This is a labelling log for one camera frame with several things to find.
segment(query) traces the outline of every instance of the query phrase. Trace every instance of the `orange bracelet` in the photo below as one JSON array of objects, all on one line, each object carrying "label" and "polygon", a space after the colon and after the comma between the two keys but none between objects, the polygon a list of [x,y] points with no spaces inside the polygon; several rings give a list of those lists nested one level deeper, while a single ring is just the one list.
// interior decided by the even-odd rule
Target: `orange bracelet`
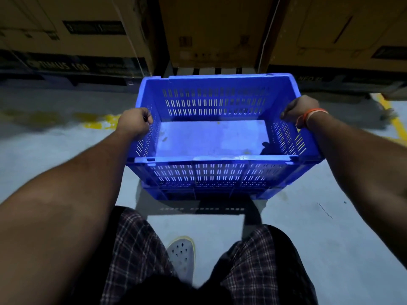
[{"label": "orange bracelet", "polygon": [[309,110],[308,110],[307,112],[305,112],[303,115],[300,115],[300,116],[298,117],[297,122],[295,123],[295,126],[298,128],[298,122],[299,122],[300,118],[302,118],[302,119],[303,119],[303,123],[304,123],[304,127],[305,127],[305,128],[308,128],[308,126],[307,126],[307,117],[308,117],[308,115],[309,115],[311,112],[314,112],[314,111],[323,111],[323,112],[328,113],[328,111],[326,111],[325,109],[322,109],[322,108],[309,109]]}]

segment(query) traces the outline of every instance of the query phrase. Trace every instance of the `checkered fabric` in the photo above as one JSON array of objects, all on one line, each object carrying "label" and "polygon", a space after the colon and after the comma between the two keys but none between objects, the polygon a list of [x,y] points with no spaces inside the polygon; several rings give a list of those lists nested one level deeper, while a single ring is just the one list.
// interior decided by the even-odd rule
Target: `checkered fabric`
[{"label": "checkered fabric", "polygon": [[124,209],[100,304],[171,302],[172,297],[187,294],[194,304],[318,303],[295,247],[275,227],[259,226],[235,243],[221,256],[208,281],[195,289],[178,280],[149,223],[135,210]]}]

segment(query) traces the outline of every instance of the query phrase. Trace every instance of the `wristband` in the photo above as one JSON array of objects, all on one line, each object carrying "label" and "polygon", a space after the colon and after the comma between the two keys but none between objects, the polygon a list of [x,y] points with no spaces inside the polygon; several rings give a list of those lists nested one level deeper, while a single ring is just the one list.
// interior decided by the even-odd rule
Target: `wristband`
[{"label": "wristband", "polygon": [[302,119],[303,119],[304,127],[305,127],[305,128],[308,128],[308,126],[307,126],[308,118],[311,117],[311,115],[314,114],[314,113],[317,112],[317,111],[322,111],[322,112],[325,112],[325,113],[329,113],[328,111],[326,111],[325,109],[322,109],[322,108],[309,109],[309,110],[306,111],[303,115],[300,115],[300,116],[298,117],[295,126],[298,128],[298,122],[299,122],[299,120],[302,118]]}]

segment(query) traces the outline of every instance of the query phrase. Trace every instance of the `gray floor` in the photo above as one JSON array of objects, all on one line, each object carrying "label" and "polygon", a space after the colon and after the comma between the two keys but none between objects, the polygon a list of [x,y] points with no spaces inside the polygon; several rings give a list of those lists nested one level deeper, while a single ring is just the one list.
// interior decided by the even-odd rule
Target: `gray floor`
[{"label": "gray floor", "polygon": [[[30,178],[108,135],[112,116],[89,120],[93,115],[117,115],[133,107],[135,99],[125,93],[1,88],[0,201]],[[378,103],[330,100],[323,107],[344,121],[398,138],[393,126],[379,120]],[[393,106],[407,125],[407,104]],[[90,115],[81,118],[75,112]],[[166,246],[184,235],[195,241],[197,286],[208,278],[219,256],[253,228],[235,210],[196,215],[205,213],[197,202],[186,202],[181,209],[152,200],[138,181],[126,168],[117,204],[139,210]],[[255,204],[262,222],[282,229],[297,247],[320,304],[407,302],[407,271],[360,219],[326,161],[269,201]]]}]

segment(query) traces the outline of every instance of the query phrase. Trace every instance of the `brown cardboard box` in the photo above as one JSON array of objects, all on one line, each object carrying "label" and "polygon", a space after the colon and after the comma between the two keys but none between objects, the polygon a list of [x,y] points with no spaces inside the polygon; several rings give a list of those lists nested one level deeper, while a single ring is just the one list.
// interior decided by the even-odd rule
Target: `brown cardboard box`
[{"label": "brown cardboard box", "polygon": [[159,0],[173,67],[254,67],[272,0]]},{"label": "brown cardboard box", "polygon": [[0,39],[41,71],[149,76],[156,66],[146,0],[2,0]]},{"label": "brown cardboard box", "polygon": [[261,72],[291,72],[307,89],[394,88],[407,78],[406,6],[407,0],[291,0],[274,26],[279,33],[268,39],[275,44]]}]

